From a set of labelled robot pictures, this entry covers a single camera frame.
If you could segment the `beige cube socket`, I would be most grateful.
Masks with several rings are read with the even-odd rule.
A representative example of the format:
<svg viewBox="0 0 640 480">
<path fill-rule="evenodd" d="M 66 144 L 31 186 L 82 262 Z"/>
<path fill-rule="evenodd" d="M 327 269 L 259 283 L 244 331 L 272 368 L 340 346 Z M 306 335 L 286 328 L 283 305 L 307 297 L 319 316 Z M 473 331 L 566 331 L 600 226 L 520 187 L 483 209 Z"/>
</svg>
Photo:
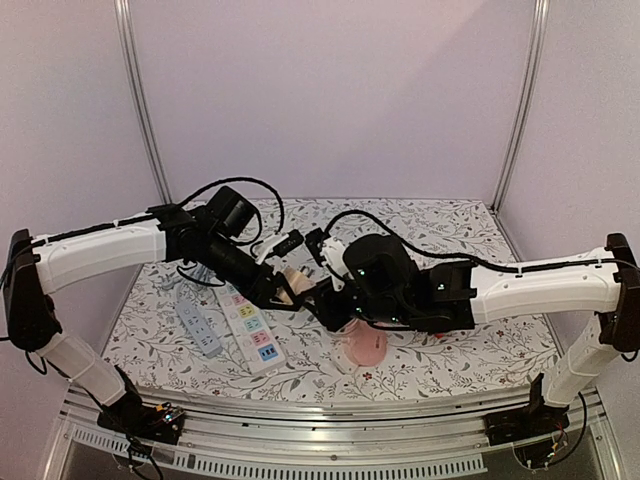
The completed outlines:
<svg viewBox="0 0 640 480">
<path fill-rule="evenodd" d="M 316 286 L 315 282 L 305 273 L 290 266 L 287 266 L 284 269 L 283 275 L 294 295 L 306 292 Z M 287 305 L 292 305 L 294 303 L 293 298 L 287 293 L 284 287 L 278 290 L 277 298 Z"/>
</svg>

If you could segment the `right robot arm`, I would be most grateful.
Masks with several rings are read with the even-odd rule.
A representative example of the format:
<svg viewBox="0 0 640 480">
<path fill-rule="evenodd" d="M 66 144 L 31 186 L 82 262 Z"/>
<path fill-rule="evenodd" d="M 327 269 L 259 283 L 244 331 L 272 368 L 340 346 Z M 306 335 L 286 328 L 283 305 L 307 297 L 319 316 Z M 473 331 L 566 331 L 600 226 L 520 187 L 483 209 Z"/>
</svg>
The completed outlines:
<svg viewBox="0 0 640 480">
<path fill-rule="evenodd" d="M 503 265 L 435 254 L 427 269 L 416 263 L 420 249 L 387 226 L 347 245 L 319 228 L 305 244 L 329 272 L 311 297 L 316 318 L 333 332 L 355 319 L 437 334 L 522 315 L 592 313 L 567 353 L 532 381 L 525 406 L 485 416 L 491 445 L 566 428 L 579 392 L 615 358 L 631 360 L 639 350 L 639 268 L 620 233 L 572 257 Z"/>
</svg>

